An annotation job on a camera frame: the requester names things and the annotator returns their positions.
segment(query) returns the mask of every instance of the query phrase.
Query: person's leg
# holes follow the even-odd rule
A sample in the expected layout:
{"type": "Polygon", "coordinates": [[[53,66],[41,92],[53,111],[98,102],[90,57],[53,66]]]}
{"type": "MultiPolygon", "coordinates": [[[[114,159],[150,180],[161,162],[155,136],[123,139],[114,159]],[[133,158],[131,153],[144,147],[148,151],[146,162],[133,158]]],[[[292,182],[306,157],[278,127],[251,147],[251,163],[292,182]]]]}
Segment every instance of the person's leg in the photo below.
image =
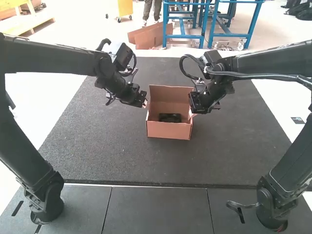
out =
{"type": "Polygon", "coordinates": [[[155,11],[154,11],[154,20],[158,21],[160,19],[160,11],[161,11],[161,3],[162,0],[155,0],[155,11]]]}
{"type": "Polygon", "coordinates": [[[152,3],[152,11],[155,12],[155,0],[153,0],[153,3],[152,3]]]}
{"type": "Polygon", "coordinates": [[[148,20],[148,17],[150,15],[153,0],[144,0],[144,1],[145,1],[145,4],[144,4],[144,11],[143,11],[143,20],[146,21],[148,20]]]}

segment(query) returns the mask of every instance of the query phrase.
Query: person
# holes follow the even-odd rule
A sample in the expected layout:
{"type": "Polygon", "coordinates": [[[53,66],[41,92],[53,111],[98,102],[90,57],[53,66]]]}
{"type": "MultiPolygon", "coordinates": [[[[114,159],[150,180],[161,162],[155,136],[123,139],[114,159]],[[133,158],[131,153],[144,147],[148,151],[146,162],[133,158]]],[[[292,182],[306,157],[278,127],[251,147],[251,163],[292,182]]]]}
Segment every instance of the person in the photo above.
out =
{"type": "MultiPolygon", "coordinates": [[[[152,8],[153,0],[144,0],[144,11],[143,11],[143,25],[142,27],[146,27],[148,17],[150,16],[150,11],[152,8]]],[[[161,2],[162,0],[155,0],[155,10],[154,10],[154,20],[155,23],[158,23],[160,17],[160,11],[161,11],[161,2]]]]}

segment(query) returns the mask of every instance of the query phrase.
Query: gray pants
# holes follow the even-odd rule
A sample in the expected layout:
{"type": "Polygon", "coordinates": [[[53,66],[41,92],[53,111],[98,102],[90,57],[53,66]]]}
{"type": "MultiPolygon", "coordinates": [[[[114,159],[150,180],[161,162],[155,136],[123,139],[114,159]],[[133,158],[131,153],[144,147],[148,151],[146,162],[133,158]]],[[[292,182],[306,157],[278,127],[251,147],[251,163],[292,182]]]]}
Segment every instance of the gray pants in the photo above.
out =
{"type": "MultiPolygon", "coordinates": [[[[152,8],[153,0],[144,0],[144,12],[143,12],[143,20],[147,20],[150,16],[150,11],[152,8]]],[[[161,2],[162,0],[155,0],[155,10],[154,10],[154,20],[157,21],[160,19],[159,14],[161,11],[161,2]]]]}

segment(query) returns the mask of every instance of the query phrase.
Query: wooden pallet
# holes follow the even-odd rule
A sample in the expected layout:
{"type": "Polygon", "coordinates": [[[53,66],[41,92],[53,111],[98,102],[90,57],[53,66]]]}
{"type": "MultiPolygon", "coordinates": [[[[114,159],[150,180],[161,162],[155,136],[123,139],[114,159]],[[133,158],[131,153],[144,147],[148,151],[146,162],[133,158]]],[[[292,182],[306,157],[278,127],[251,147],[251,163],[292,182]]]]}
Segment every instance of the wooden pallet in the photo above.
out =
{"type": "Polygon", "coordinates": [[[55,22],[53,15],[46,10],[36,13],[30,0],[0,0],[0,11],[10,9],[12,7],[15,8],[17,15],[0,21],[0,32],[4,34],[19,36],[27,31],[30,31],[33,34],[35,33],[35,27],[47,21],[55,22]],[[19,6],[25,3],[27,4],[31,14],[21,16],[19,6]]]}

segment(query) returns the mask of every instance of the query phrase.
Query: small label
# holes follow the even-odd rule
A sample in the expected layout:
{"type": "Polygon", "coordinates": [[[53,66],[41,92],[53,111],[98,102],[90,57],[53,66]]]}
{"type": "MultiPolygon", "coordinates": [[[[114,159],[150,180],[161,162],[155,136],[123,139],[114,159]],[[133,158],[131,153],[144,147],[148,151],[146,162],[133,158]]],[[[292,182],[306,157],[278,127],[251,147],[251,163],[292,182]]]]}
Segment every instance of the small label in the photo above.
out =
{"type": "Polygon", "coordinates": [[[305,122],[300,117],[291,117],[295,124],[305,124],[305,122]]]}

